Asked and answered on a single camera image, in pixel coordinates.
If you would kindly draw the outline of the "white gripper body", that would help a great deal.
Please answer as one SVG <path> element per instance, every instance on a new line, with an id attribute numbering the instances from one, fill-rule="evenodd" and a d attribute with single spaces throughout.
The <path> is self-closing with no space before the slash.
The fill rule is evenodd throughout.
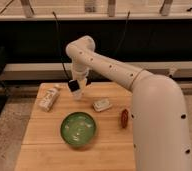
<path id="1" fill-rule="evenodd" d="M 88 79 L 89 68 L 80 66 L 76 63 L 72 64 L 71 67 L 72 78 L 78 81 L 78 84 L 81 88 L 85 88 L 90 84 L 90 80 Z"/>

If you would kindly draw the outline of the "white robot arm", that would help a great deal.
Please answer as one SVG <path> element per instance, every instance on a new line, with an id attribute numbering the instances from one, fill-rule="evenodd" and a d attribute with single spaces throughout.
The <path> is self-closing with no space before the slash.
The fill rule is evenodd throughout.
<path id="1" fill-rule="evenodd" d="M 132 93 L 136 171 L 192 171 L 188 113 L 174 80 L 96 53 L 90 36 L 69 43 L 66 54 L 74 80 L 94 70 Z"/>

